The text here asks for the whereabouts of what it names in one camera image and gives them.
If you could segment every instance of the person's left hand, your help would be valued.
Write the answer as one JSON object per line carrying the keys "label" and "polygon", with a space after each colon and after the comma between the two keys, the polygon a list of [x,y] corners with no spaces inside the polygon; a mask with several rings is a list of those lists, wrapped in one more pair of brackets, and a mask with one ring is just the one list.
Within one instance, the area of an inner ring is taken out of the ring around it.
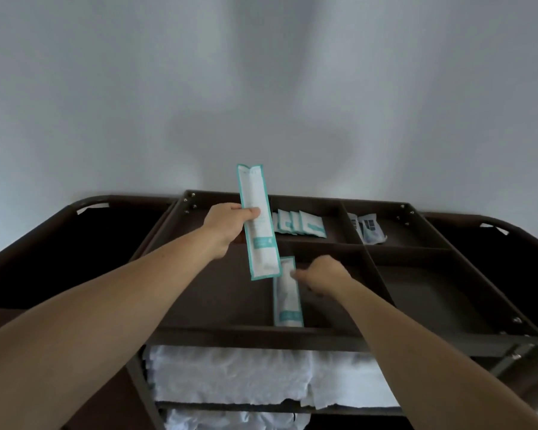
{"label": "person's left hand", "polygon": [[203,221],[203,228],[215,235],[216,259],[225,255],[230,243],[243,229],[244,222],[257,218],[259,214],[261,214],[259,208],[242,208],[238,203],[218,203],[209,209]]}

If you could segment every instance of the white towel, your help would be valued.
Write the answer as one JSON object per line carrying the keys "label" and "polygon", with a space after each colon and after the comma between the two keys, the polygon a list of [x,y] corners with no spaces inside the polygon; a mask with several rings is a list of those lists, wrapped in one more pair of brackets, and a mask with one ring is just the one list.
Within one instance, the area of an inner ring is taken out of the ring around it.
{"label": "white towel", "polygon": [[155,346],[146,355],[156,401],[279,404],[307,396],[310,352]]}
{"label": "white towel", "polygon": [[146,366],[156,401],[399,405],[369,353],[154,346]]}
{"label": "white towel", "polygon": [[303,430],[311,416],[307,413],[222,412],[171,409],[167,430]]}

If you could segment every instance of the wall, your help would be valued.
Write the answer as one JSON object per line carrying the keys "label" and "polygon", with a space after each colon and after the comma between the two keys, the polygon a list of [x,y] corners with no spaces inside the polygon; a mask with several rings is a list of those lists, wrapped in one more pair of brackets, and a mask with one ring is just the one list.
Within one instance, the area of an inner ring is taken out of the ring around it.
{"label": "wall", "polygon": [[538,0],[0,0],[0,249],[238,162],[538,236]]}

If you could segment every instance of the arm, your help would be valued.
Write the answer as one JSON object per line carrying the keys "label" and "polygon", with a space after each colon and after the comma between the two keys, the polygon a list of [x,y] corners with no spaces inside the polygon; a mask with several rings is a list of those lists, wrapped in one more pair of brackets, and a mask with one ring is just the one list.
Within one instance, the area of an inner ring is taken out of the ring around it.
{"label": "arm", "polygon": [[69,289],[0,329],[0,429],[59,429],[143,345],[259,209],[215,205],[204,225]]}
{"label": "arm", "polygon": [[416,430],[538,430],[538,415],[510,389],[352,279],[338,261],[322,256],[293,276],[349,312]]}

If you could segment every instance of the hand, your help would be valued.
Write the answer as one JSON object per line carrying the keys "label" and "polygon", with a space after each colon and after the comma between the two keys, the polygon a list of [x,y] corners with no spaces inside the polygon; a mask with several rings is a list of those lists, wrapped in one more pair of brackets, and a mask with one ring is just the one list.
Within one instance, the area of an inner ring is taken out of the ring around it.
{"label": "hand", "polygon": [[345,267],[329,255],[315,258],[307,270],[297,269],[291,272],[291,276],[306,283],[312,291],[333,297],[336,294],[334,291],[346,283],[347,279],[351,279]]}
{"label": "hand", "polygon": [[237,238],[243,229],[244,222],[259,217],[261,210],[255,208],[241,208],[238,203],[218,203],[213,205],[205,220],[203,229],[210,230],[215,238],[215,251],[213,256],[216,259],[223,258],[230,243]]}

